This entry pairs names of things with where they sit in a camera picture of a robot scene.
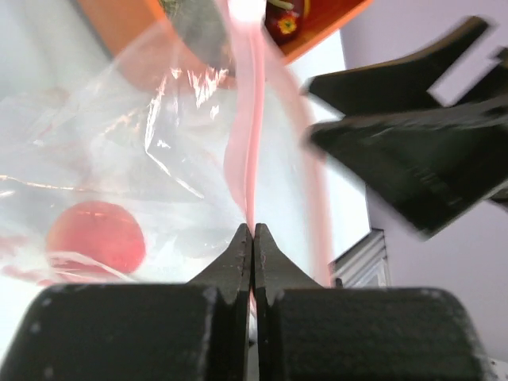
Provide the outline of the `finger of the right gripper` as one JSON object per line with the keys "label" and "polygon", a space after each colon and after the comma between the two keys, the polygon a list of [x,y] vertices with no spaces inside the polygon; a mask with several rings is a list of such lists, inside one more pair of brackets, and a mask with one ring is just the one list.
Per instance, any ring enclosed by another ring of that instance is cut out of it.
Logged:
{"label": "finger of the right gripper", "polygon": [[305,91],[346,117],[437,108],[428,89],[491,27],[478,16],[424,48],[382,63],[311,78]]}
{"label": "finger of the right gripper", "polygon": [[507,50],[450,107],[346,117],[309,142],[430,238],[483,200],[507,204]]}

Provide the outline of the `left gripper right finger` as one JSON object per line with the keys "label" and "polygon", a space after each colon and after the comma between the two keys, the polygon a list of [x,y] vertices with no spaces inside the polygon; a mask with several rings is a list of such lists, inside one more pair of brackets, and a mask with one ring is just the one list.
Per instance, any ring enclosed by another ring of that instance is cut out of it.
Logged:
{"label": "left gripper right finger", "polygon": [[262,380],[493,380],[468,312],[437,288],[326,288],[253,238]]}

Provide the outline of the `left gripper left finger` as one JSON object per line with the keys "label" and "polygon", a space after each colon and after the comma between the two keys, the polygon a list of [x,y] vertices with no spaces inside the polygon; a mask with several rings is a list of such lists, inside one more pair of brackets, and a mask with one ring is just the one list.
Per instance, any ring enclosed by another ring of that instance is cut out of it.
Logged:
{"label": "left gripper left finger", "polygon": [[10,380],[243,380],[252,238],[184,284],[49,287],[7,353]]}

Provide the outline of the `red apple toy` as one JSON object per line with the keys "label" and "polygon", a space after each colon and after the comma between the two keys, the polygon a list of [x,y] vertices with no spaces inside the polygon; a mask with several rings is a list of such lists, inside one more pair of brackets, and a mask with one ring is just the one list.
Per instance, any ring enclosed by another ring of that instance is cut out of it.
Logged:
{"label": "red apple toy", "polygon": [[124,274],[146,257],[141,227],[125,208],[104,201],[80,202],[59,215],[46,236],[48,252],[76,252]]}

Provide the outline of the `clear zip top bag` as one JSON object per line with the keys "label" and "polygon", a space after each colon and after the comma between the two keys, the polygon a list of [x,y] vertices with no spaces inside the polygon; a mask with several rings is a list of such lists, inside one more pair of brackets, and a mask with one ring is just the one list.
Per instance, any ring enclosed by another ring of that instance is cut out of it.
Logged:
{"label": "clear zip top bag", "polygon": [[[112,57],[76,1],[1,4],[1,273],[46,286],[182,283],[266,224],[320,284],[330,281],[322,161],[305,145],[307,102],[264,29],[265,2],[215,1],[230,69],[192,67],[162,21]],[[128,210],[146,257],[124,274],[48,252],[66,209]]]}

